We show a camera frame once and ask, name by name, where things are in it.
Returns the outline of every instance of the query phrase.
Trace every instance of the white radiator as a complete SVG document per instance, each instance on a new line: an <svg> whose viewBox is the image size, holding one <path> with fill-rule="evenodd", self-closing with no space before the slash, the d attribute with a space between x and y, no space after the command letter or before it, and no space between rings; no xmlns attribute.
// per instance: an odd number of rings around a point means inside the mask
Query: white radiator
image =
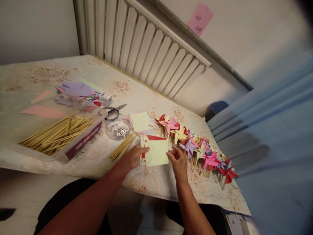
<svg viewBox="0 0 313 235"><path fill-rule="evenodd" d="M211 63L136 0L74 0L80 50L174 98Z"/></svg>

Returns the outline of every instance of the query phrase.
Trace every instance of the pink label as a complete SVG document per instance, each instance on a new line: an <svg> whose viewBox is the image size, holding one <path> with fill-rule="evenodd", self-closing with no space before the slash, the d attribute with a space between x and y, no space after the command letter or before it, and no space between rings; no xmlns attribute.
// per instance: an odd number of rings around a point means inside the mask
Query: pink label
<svg viewBox="0 0 313 235"><path fill-rule="evenodd" d="M69 151L66 152L68 159L72 159L76 153L81 150L88 140L92 139L100 130L102 122L100 122L94 129L91 130L84 138L82 138L77 144L75 144Z"/></svg>
<svg viewBox="0 0 313 235"><path fill-rule="evenodd" d="M204 3L199 3L192 14L188 27L200 37L213 15L213 12Z"/></svg>

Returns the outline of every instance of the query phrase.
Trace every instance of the clear plastic container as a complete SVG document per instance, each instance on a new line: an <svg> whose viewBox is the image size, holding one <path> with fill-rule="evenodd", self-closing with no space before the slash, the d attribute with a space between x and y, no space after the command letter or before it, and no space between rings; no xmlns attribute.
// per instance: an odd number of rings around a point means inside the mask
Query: clear plastic container
<svg viewBox="0 0 313 235"><path fill-rule="evenodd" d="M127 130L127 133L123 135L118 135L116 131L119 131L119 128ZM113 140L122 140L125 139L130 134L130 123L127 120L125 115L120 114L119 117L113 121L107 120L105 133L110 139Z"/></svg>
<svg viewBox="0 0 313 235"><path fill-rule="evenodd" d="M49 156L18 144L22 140L59 120L20 113L22 110L35 105L44 105L49 108L57 109L62 111L65 115L75 113L75 115L80 118L90 118L90 120L94 122L58 152ZM81 97L71 97L65 94L57 95L35 104L18 107L2 114L0 116L0 145L3 148L41 161L50 162L59 159L61 162L66 163L100 130L102 121L107 115L107 111Z"/></svg>

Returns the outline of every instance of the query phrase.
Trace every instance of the human arm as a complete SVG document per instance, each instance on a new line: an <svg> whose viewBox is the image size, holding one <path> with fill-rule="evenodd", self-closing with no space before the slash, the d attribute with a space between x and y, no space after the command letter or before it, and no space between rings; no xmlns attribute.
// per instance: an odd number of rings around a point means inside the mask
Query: human arm
<svg viewBox="0 0 313 235"><path fill-rule="evenodd" d="M182 213L186 234L216 235L209 221L197 203L187 177L187 159L183 152L172 147L167 153L175 174L178 202Z"/></svg>
<svg viewBox="0 0 313 235"><path fill-rule="evenodd" d="M133 147L110 172L64 207L39 235L96 234L126 175L139 166L140 155L149 149Z"/></svg>

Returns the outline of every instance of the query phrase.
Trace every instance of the forearm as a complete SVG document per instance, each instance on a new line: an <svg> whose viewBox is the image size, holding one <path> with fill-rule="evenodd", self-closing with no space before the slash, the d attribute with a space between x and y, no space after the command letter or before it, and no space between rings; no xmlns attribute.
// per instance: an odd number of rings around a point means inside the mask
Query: forearm
<svg viewBox="0 0 313 235"><path fill-rule="evenodd" d="M39 233L96 234L130 169L119 161L109 173L63 208Z"/></svg>
<svg viewBox="0 0 313 235"><path fill-rule="evenodd" d="M186 234L215 235L214 230L197 203L188 182L177 182L176 188Z"/></svg>

